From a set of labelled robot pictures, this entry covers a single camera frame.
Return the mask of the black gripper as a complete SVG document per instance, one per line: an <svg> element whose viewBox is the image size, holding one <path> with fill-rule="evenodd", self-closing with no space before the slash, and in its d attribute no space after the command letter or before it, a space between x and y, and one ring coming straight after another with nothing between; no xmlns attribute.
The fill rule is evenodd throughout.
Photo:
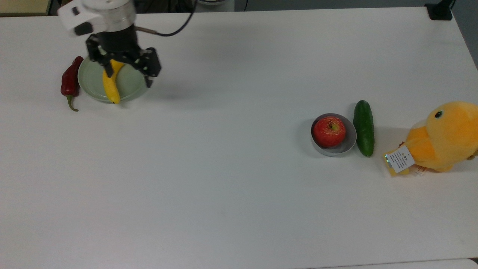
<svg viewBox="0 0 478 269"><path fill-rule="evenodd" d="M90 60L102 66L108 78L114 74L113 60L142 73L148 88L162 69L156 49L139 46L135 25L117 32L91 34L86 39L86 47Z"/></svg>

